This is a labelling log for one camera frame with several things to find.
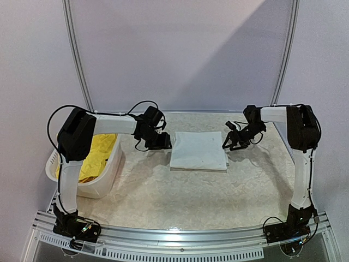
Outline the white t-shirt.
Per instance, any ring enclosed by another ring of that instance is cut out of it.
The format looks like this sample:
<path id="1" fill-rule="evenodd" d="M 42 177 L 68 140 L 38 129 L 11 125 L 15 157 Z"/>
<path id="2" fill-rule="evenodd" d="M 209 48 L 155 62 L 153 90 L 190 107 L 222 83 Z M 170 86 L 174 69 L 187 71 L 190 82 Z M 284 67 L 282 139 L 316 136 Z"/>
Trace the white t-shirt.
<path id="1" fill-rule="evenodd" d="M 175 132 L 171 169 L 227 170 L 221 132 Z"/>

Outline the yellow garment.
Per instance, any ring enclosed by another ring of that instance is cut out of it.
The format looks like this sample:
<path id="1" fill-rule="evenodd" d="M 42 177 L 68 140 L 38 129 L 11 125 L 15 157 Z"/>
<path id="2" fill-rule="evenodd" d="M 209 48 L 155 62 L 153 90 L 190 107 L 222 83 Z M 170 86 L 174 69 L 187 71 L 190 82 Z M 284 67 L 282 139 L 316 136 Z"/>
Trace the yellow garment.
<path id="1" fill-rule="evenodd" d="M 95 180 L 104 171 L 117 140 L 117 134 L 94 135 L 91 149 L 79 173 L 79 183 Z"/>

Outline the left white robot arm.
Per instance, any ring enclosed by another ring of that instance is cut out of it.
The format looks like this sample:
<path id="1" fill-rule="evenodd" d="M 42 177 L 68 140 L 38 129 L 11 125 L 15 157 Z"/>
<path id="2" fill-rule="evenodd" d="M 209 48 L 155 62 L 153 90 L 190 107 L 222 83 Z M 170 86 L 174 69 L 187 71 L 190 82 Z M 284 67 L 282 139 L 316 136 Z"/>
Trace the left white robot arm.
<path id="1" fill-rule="evenodd" d="M 91 152 L 94 138 L 101 135 L 131 135 L 143 141 L 147 151 L 171 149 L 171 138 L 163 112 L 149 106 L 144 113 L 124 114 L 91 112 L 71 105 L 72 111 L 57 134 L 54 144 L 60 158 L 58 174 L 58 210 L 64 214 L 77 211 L 77 186 L 80 169 Z"/>

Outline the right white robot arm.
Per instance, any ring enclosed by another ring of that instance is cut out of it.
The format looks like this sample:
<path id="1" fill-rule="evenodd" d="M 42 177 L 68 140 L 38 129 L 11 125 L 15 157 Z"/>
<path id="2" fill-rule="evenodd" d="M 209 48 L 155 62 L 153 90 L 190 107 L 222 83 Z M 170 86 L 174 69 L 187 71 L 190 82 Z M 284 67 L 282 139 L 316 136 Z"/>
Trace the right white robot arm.
<path id="1" fill-rule="evenodd" d="M 223 142 L 223 149 L 236 151 L 247 148 L 256 135 L 263 135 L 267 131 L 268 122 L 286 125 L 295 175 L 293 196 L 288 208 L 288 222 L 282 225 L 282 233 L 287 238 L 293 238 L 302 231 L 303 222 L 317 216 L 312 201 L 312 184 L 316 149 L 322 135 L 320 123 L 311 106 L 304 104 L 264 107 L 248 105 L 243 115 L 246 119 L 243 128 L 235 121 L 225 123 L 230 131 Z"/>

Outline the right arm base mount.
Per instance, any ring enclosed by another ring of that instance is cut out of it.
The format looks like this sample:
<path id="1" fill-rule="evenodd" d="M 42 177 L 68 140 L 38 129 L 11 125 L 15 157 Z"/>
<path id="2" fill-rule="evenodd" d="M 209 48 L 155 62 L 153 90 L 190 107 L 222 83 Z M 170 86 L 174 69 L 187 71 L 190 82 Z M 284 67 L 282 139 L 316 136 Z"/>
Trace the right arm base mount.
<path id="1" fill-rule="evenodd" d="M 294 229 L 291 229 L 286 222 L 273 216 L 264 221 L 262 224 L 262 231 L 268 244 L 286 240 L 299 240 L 300 245 L 305 245 L 317 233 L 320 222 L 319 216 L 314 217 L 314 222 L 316 227 L 312 233 L 308 224 L 298 225 Z"/>

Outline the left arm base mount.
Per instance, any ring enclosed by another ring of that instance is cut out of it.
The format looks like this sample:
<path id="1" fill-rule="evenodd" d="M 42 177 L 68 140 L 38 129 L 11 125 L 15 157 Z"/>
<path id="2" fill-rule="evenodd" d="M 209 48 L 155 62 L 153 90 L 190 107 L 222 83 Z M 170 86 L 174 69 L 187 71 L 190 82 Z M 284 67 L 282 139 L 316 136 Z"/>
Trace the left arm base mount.
<path id="1" fill-rule="evenodd" d="M 72 213 L 61 211 L 56 203 L 53 205 L 56 216 L 53 233 L 71 239 L 96 243 L 101 234 L 101 225 L 92 219 L 79 216 L 78 210 Z"/>

